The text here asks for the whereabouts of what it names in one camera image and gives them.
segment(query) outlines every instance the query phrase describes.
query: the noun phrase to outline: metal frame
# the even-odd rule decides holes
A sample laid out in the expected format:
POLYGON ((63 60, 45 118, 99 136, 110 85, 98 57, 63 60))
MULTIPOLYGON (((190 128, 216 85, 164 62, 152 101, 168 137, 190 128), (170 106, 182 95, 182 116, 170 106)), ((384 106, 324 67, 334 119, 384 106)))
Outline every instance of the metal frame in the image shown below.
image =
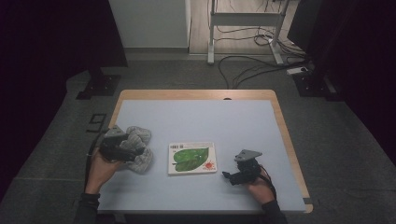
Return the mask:
POLYGON ((215 42, 213 39, 214 27, 220 26, 275 26, 276 31, 274 38, 270 40, 270 48, 274 54, 277 64, 283 64, 280 56, 280 47, 277 44, 280 29, 282 28, 283 20, 285 20, 286 10, 289 6, 289 1, 282 7, 280 13, 264 12, 264 13, 223 13, 216 12, 216 4, 218 0, 212 0, 212 8, 210 12, 210 35, 207 48, 207 62, 213 64, 215 62, 215 42))

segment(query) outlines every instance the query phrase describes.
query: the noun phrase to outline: leaf illustration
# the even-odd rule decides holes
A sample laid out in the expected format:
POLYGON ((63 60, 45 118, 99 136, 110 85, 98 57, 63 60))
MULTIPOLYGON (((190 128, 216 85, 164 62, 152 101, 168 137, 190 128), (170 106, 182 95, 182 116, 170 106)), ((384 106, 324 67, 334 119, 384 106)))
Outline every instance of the leaf illustration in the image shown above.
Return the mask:
POLYGON ((204 164, 209 156, 209 148, 183 149, 175 153, 175 170, 178 172, 191 171, 204 164))

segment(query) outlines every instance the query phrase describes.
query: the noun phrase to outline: hand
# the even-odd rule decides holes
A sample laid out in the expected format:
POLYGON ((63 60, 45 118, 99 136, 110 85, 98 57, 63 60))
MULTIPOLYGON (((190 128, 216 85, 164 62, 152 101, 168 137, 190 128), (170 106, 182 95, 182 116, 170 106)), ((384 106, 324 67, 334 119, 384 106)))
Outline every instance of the hand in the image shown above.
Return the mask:
POLYGON ((97 147, 92 153, 90 174, 85 193, 98 194, 102 185, 114 175, 122 161, 110 162, 105 159, 97 147))
MULTIPOLYGON (((262 175, 271 180, 264 169, 262 169, 262 175)), ((275 199, 274 193, 271 191, 268 183, 259 177, 257 177, 253 183, 245 184, 245 186, 254 199, 260 204, 269 203, 275 199)))

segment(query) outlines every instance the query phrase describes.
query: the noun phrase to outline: book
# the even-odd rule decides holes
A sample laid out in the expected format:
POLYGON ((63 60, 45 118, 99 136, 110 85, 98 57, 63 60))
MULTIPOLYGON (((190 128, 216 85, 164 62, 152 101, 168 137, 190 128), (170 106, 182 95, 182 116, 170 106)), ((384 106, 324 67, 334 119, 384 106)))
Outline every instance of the book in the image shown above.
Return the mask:
POLYGON ((198 175, 218 170, 215 144, 211 142, 169 144, 169 175, 198 175))

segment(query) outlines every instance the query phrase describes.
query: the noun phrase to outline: sleeve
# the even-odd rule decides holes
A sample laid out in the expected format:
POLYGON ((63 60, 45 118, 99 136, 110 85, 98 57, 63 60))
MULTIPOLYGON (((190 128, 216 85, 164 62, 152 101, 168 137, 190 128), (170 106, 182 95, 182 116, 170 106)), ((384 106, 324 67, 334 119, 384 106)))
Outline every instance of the sleeve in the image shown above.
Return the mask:
POLYGON ((268 224, 287 224, 285 215, 280 211, 277 200, 262 205, 263 221, 268 224))
POLYGON ((100 194, 81 193, 73 224, 94 224, 98 211, 100 194))

